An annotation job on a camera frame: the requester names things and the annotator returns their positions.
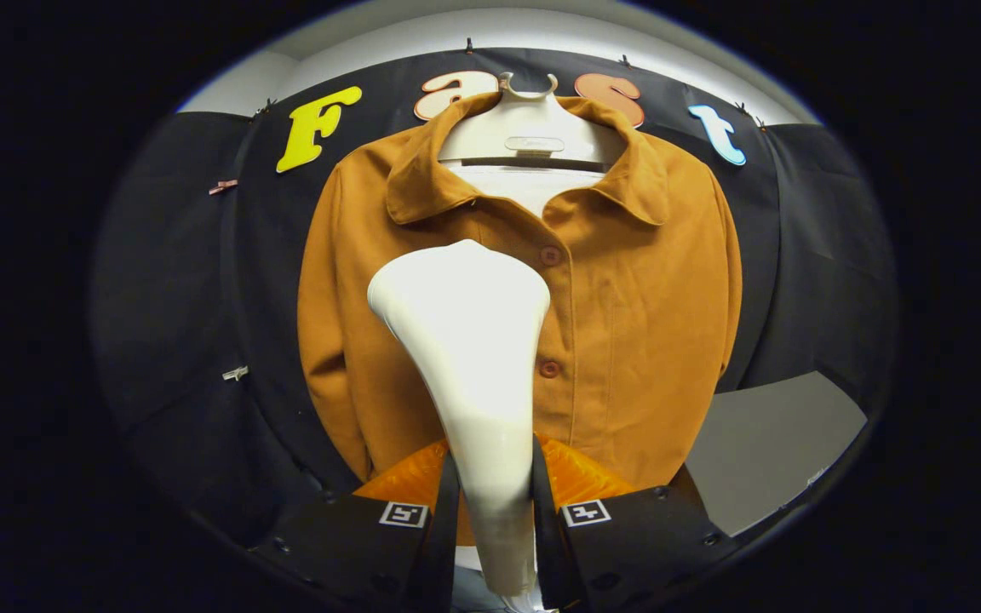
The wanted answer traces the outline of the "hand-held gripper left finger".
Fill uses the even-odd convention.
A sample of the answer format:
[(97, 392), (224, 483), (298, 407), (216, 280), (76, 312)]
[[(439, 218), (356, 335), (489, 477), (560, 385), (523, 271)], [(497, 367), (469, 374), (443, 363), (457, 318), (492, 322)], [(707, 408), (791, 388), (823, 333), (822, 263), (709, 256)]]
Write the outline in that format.
[(350, 494), (292, 506), (253, 548), (312, 612), (448, 612), (461, 488), (445, 441)]

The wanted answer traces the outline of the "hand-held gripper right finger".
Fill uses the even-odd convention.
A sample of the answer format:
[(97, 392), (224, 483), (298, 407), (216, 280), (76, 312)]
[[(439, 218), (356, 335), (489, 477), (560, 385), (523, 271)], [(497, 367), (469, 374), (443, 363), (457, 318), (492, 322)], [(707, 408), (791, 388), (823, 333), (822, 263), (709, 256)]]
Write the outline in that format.
[(673, 486), (630, 490), (579, 451), (534, 436), (531, 494), (542, 601), (560, 612), (666, 612), (738, 554)]

